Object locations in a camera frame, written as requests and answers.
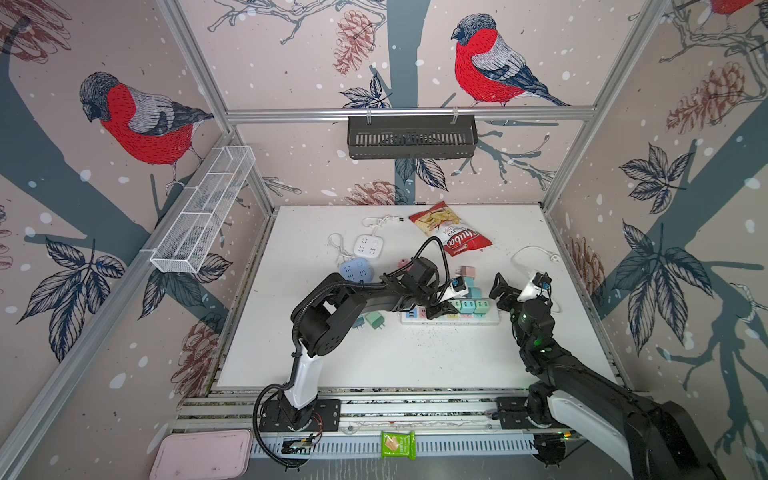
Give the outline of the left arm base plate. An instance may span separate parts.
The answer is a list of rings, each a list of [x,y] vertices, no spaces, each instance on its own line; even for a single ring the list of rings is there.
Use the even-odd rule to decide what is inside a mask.
[[[293,422],[282,400],[268,400],[260,407],[256,427],[260,433],[337,432],[340,414],[339,400],[318,399],[299,410],[298,421]]]

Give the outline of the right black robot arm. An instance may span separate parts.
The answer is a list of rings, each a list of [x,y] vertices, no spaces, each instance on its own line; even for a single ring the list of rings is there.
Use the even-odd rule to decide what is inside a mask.
[[[724,474],[693,418],[587,367],[554,338],[551,279],[536,273],[522,289],[494,278],[490,297],[510,315],[528,373],[527,411],[536,425],[557,422],[585,437],[635,479],[721,479]]]

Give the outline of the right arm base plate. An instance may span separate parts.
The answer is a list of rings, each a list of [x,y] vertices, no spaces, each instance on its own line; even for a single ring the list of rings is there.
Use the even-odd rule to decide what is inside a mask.
[[[496,400],[496,418],[503,430],[538,429],[529,418],[527,398],[523,396],[498,397]]]

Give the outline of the white multicolour power strip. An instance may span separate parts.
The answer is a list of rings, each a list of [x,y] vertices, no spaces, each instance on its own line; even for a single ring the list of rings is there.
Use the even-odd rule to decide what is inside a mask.
[[[500,323],[500,316],[497,307],[491,304],[490,311],[485,316],[462,315],[460,313],[459,315],[446,315],[430,319],[425,315],[425,307],[417,306],[409,312],[401,313],[400,321],[404,325],[491,326]]]

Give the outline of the light green charger plug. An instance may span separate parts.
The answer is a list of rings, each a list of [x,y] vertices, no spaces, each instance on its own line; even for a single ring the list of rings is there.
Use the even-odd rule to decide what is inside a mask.
[[[487,300],[476,300],[474,314],[477,316],[485,316],[490,311],[491,304]]]

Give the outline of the blue square socket cube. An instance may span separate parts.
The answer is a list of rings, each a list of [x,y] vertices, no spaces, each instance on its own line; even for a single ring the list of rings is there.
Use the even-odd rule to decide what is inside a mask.
[[[339,266],[339,273],[349,282],[371,283],[374,278],[374,270],[366,258],[353,258]]]

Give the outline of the teal charger plug front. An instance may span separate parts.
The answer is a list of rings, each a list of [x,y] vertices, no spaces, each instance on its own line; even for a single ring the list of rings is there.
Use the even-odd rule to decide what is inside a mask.
[[[476,310],[476,302],[474,300],[461,301],[460,313],[462,315],[473,315]]]

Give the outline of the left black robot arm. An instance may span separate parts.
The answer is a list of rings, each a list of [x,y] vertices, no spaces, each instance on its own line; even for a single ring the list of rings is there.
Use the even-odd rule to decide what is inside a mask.
[[[291,313],[292,368],[289,379],[270,384],[254,404],[253,430],[300,431],[318,425],[319,378],[324,357],[345,339],[358,317],[372,312],[406,313],[416,307],[427,318],[455,314],[451,301],[467,295],[462,277],[452,277],[441,241],[429,237],[415,255],[375,283],[328,275]]]

